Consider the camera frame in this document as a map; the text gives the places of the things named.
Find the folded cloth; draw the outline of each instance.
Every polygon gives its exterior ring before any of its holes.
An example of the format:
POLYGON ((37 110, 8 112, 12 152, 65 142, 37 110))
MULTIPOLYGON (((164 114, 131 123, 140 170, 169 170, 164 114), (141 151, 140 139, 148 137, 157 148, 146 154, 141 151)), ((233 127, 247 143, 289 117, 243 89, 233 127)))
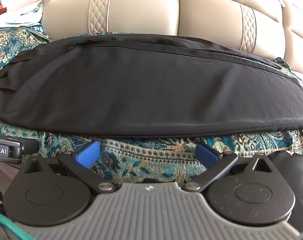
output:
POLYGON ((17 11, 6 12, 0 15, 0 28, 33 26, 39 31, 43 31, 40 24, 43 15, 44 5, 40 1, 20 8, 17 11))

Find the white cloth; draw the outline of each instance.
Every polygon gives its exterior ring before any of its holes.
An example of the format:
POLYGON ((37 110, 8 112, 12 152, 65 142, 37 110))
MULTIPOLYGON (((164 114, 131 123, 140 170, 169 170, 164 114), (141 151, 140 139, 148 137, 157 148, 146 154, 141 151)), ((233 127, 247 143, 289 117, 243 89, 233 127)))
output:
POLYGON ((35 26, 40 24, 44 5, 39 2, 27 5, 17 11, 6 12, 0 15, 0 28, 35 26))

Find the metal screw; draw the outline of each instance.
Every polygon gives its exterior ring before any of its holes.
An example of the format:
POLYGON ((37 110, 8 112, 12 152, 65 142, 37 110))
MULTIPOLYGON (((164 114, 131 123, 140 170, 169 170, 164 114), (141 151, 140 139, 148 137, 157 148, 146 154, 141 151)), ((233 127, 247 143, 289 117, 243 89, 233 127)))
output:
POLYGON ((185 188, 188 190, 199 190, 200 185, 197 182, 187 182, 185 188))
POLYGON ((111 184, 110 182, 102 182, 98 185, 98 189, 102 190, 102 191, 110 191, 112 190, 114 187, 113 184, 111 184))

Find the patterned blanket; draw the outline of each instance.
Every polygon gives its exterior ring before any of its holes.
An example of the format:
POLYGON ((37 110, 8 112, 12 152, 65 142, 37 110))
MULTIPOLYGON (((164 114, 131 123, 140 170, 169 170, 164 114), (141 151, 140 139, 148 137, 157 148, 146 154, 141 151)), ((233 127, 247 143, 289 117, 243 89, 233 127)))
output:
MULTIPOLYGON (((90 33, 102 35, 110 33, 90 33)), ((32 49, 50 42, 48 36, 29 28, 0 29, 0 69, 20 51, 32 49)), ((283 66, 281 71, 296 78, 289 66, 281 59, 274 60, 283 66)), ((203 141, 214 149, 233 151, 243 157, 254 153, 270 154, 287 150, 303 155, 303 130, 269 133, 237 134, 221 137, 183 139, 112 139, 68 136, 28 130, 0 122, 3 135, 34 138, 39 141, 43 157, 52 157, 65 150, 76 151, 95 139, 101 143, 101 157, 92 169, 115 183, 122 182, 169 182, 179 184, 202 173, 206 168, 195 159, 197 141, 203 141)))

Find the green cable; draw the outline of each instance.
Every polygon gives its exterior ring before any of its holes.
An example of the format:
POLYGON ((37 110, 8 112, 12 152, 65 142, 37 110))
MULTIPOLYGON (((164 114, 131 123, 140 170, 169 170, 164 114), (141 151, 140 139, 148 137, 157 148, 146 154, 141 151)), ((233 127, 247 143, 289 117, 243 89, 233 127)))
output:
POLYGON ((35 240, 2 214, 0 214, 0 225, 8 228, 19 240, 35 240))

